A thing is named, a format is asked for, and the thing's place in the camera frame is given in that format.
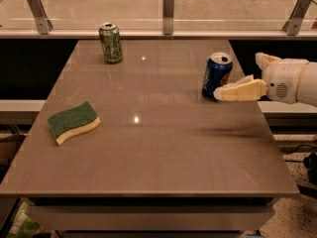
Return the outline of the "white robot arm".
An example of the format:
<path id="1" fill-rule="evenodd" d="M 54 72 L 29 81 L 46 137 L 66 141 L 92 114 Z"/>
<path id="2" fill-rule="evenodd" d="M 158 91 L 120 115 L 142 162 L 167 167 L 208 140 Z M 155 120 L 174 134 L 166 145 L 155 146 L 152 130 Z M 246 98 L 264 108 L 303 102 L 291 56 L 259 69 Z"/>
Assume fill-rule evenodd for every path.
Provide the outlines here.
<path id="1" fill-rule="evenodd" d="M 245 76 L 214 90 L 220 101 L 254 101 L 266 96 L 269 100 L 317 106 L 317 62 L 307 59 L 281 59 L 256 53 L 261 79 Z"/>

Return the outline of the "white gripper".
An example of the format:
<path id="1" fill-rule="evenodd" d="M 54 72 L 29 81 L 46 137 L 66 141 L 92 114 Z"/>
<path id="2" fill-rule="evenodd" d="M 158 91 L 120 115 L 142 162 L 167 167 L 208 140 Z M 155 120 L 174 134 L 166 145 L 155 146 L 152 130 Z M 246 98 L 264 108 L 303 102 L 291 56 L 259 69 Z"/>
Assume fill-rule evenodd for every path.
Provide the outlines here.
<path id="1" fill-rule="evenodd" d="M 262 71 L 262 79 L 245 76 L 234 83 L 217 87 L 214 97 L 219 101 L 256 101 L 266 95 L 273 101 L 297 102 L 300 77 L 309 64 L 307 59 L 281 59 L 256 53 L 256 64 Z"/>

